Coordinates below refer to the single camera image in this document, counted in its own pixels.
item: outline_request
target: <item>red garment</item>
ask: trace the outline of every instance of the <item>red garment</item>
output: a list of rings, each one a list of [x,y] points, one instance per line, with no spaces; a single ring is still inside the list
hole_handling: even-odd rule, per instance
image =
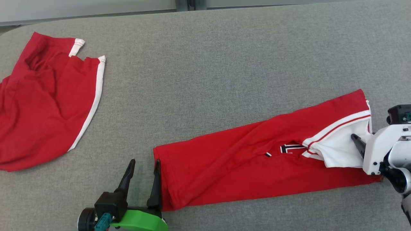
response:
[[[367,111],[364,93],[357,90],[266,121],[158,146],[163,210],[377,182],[378,176],[360,168],[326,168],[303,143],[336,121]]]
[[[34,33],[0,83],[0,169],[17,171],[73,149],[102,89],[105,57],[74,56],[81,39]]]

